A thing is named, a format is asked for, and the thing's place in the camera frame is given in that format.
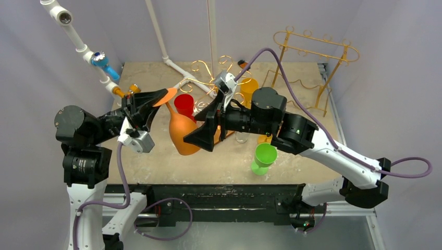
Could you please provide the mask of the orange wine glass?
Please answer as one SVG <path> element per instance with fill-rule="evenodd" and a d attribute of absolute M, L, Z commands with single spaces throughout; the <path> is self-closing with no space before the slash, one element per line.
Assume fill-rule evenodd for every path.
<path fill-rule="evenodd" d="M 170 113 L 169 137 L 171 141 L 180 155 L 192 155 L 198 152 L 200 148 L 193 144 L 186 143 L 184 141 L 184 137 L 196 130 L 197 125 L 190 118 L 175 112 L 168 103 L 177 94 L 177 89 L 171 87 L 164 90 L 166 91 L 165 96 L 161 97 L 159 101 L 155 101 L 153 107 L 160 107 L 164 104 L 166 105 Z"/>

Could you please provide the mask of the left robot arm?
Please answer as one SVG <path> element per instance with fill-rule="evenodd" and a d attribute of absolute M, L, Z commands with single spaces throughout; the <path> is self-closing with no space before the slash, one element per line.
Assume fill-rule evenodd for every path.
<path fill-rule="evenodd" d="M 124 188 L 121 204 L 104 201 L 112 151 L 102 143 L 117 139 L 135 153 L 154 147 L 151 124 L 160 106 L 176 95 L 175 88 L 125 94 L 121 107 L 96 117 L 70 105 L 55 116 L 56 139 L 64 153 L 64 182 L 70 201 L 69 249 L 123 249 L 137 215 L 155 208 L 148 189 L 130 189 L 118 158 Z"/>

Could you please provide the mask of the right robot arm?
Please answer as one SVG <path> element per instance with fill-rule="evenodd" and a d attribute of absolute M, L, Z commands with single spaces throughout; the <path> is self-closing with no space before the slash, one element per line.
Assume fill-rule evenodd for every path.
<path fill-rule="evenodd" d="M 329 138 L 318 123 L 287 112 L 287 99 L 273 88 L 255 90 L 250 108 L 234 99 L 225 105 L 224 100 L 224 94 L 219 92 L 196 115 L 196 120 L 203 124 L 185 135 L 184 142 L 211 152 L 217 129 L 220 140 L 227 131 L 270 136 L 272 148 L 312 159 L 340 174 L 339 178 L 325 183 L 304 185 L 302 192 L 292 199 L 294 208 L 300 212 L 334 201 L 373 208 L 388 198 L 389 186 L 383 177 L 391 168 L 390 160 L 365 157 Z"/>

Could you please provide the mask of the red wine glass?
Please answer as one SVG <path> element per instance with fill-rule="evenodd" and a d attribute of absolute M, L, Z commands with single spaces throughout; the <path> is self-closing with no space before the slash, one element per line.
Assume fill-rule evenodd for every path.
<path fill-rule="evenodd" d="M 180 94 L 174 100 L 176 111 L 195 122 L 193 116 L 194 99 L 190 94 Z"/>

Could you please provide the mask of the gold wine glass rack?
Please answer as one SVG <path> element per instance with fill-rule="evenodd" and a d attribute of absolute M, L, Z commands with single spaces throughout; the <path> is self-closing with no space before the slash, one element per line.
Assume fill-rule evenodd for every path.
<path fill-rule="evenodd" d="M 210 78 L 209 81 L 200 81 L 196 77 L 194 77 L 194 75 L 192 75 L 191 73 L 184 71 L 183 72 L 184 78 L 179 83 L 177 83 L 175 88 L 177 88 L 179 91 L 181 91 L 183 93 L 190 93 L 190 92 L 192 92 L 191 86 L 186 87 L 186 89 L 183 88 L 184 84 L 190 82 L 190 83 L 196 85 L 197 87 L 201 88 L 205 92 L 206 95 L 211 96 L 212 98 L 215 98 L 218 88 L 214 84 L 215 77 L 214 77 L 213 73 L 210 71 L 207 63 L 202 60 L 196 60 L 191 63 L 191 70 L 193 72 L 199 71 L 200 65 L 203 65 L 205 67 L 208 77 Z M 244 106 L 243 102 L 244 102 L 243 95 L 238 92 L 235 92 L 235 94 L 229 104 L 233 103 L 235 107 L 238 107 L 239 105 Z M 215 144 L 220 141 L 223 141 L 225 139 L 225 138 L 220 138 L 219 136 L 220 136 L 220 125 L 218 124 L 216 133 L 214 135 Z"/>

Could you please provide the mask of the yellow wine glass back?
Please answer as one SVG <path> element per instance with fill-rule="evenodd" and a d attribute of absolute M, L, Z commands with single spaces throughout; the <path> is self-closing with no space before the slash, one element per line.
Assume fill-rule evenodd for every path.
<path fill-rule="evenodd" d="M 251 108 L 252 95 L 259 88 L 258 82 L 254 78 L 244 78 L 239 86 L 240 93 L 244 97 L 243 105 L 246 108 Z"/>

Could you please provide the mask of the yellow wine glass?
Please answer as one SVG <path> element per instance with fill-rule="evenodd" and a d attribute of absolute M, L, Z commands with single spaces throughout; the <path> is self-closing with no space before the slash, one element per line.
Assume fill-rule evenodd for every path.
<path fill-rule="evenodd" d="M 272 135 L 259 135 L 257 138 L 257 143 L 271 143 L 273 136 Z"/>
<path fill-rule="evenodd" d="M 246 108 L 251 108 L 252 95 L 259 88 L 258 82 L 254 78 L 244 78 L 239 86 L 240 93 L 244 97 L 243 105 Z"/>

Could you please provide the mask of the yellow wine glass front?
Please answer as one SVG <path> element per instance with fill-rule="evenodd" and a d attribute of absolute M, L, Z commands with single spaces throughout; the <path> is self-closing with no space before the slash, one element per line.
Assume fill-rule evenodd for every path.
<path fill-rule="evenodd" d="M 257 143 L 271 143 L 273 136 L 272 135 L 259 135 L 257 138 Z"/>

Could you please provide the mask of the green wine glass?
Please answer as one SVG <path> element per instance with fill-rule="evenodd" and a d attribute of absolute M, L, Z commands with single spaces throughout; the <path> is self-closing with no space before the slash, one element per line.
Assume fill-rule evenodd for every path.
<path fill-rule="evenodd" d="M 270 143 L 259 144 L 254 151 L 254 160 L 251 164 L 251 170 L 258 176 L 265 175 L 269 167 L 278 157 L 277 148 Z"/>

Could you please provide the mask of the orange pipe fitting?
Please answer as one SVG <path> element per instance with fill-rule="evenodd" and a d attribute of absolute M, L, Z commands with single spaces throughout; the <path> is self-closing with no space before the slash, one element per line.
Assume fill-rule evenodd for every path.
<path fill-rule="evenodd" d="M 135 93 L 140 93 L 140 92 L 141 92 L 141 89 L 136 84 L 132 84 L 129 87 L 128 91 L 125 91 L 125 92 L 122 91 L 121 88 L 118 86 L 116 86 L 112 89 L 112 93 L 120 98 L 124 98 L 125 96 L 132 95 Z"/>

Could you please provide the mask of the blue valve on pipe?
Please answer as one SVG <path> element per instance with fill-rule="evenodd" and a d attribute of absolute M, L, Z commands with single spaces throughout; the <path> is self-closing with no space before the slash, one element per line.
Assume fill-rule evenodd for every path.
<path fill-rule="evenodd" d="M 120 75 L 109 65 L 109 59 L 103 51 L 93 53 L 90 62 L 93 66 L 101 68 L 112 80 L 120 79 Z"/>

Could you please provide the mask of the black orange small clip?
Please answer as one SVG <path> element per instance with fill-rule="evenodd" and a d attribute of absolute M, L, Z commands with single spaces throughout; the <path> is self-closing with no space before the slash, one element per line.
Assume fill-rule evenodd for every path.
<path fill-rule="evenodd" d="M 249 69 L 250 69 L 249 63 L 248 63 L 247 61 L 245 61 L 245 60 L 239 60 L 239 61 L 237 62 L 237 64 L 238 64 L 238 66 L 239 66 L 241 69 L 245 69 L 245 70 L 249 70 Z"/>

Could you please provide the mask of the white pole red stripe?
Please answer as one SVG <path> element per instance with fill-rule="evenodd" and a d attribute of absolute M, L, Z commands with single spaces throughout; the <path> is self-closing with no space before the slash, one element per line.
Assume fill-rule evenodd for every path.
<path fill-rule="evenodd" d="M 208 30 L 210 37 L 210 52 L 211 52 L 211 65 L 212 73 L 217 74 L 218 62 L 217 62 L 217 31 L 216 31 L 216 11 L 215 11 L 215 1 L 207 0 L 207 16 L 208 16 Z"/>

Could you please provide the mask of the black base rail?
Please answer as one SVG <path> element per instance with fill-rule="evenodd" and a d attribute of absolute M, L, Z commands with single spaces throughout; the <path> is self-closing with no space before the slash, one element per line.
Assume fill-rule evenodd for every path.
<path fill-rule="evenodd" d="M 301 202 L 302 184 L 131 184 L 147 196 L 139 218 L 158 216 L 160 227 L 178 222 L 268 222 L 309 229 L 326 207 Z"/>

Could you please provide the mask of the white PVC pipe frame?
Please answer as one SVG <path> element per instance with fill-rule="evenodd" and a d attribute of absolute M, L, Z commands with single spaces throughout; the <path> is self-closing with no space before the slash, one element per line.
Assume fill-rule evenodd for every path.
<path fill-rule="evenodd" d="M 151 1 L 146 1 L 146 6 L 151 18 L 151 22 L 157 37 L 158 44 L 160 46 L 162 59 L 165 65 L 171 67 L 178 73 L 180 73 L 183 76 L 183 72 L 186 71 L 182 69 L 180 66 L 178 66 L 176 63 L 174 63 L 168 55 L 165 42 L 161 33 L 161 29 L 159 27 L 159 21 L 157 19 L 153 4 Z M 55 21 L 56 24 L 58 24 L 66 33 L 66 35 L 69 37 L 69 39 L 72 41 L 73 45 L 75 46 L 77 54 L 82 58 L 82 60 L 89 65 L 94 71 L 97 73 L 99 82 L 102 84 L 104 88 L 114 97 L 115 100 L 118 102 L 121 100 L 120 97 L 117 97 L 112 93 L 112 89 L 117 85 L 116 80 L 112 80 L 110 76 L 108 76 L 101 68 L 93 66 L 90 62 L 90 59 L 95 53 L 89 47 L 84 43 L 84 41 L 81 39 L 79 34 L 76 32 L 75 28 L 72 26 L 73 23 L 73 15 L 70 11 L 65 9 L 60 5 L 58 1 L 40 1 L 40 4 L 44 7 L 44 9 L 47 11 L 47 13 L 50 15 L 50 17 Z M 183 88 L 186 89 L 188 86 L 196 86 L 190 82 L 183 85 Z"/>

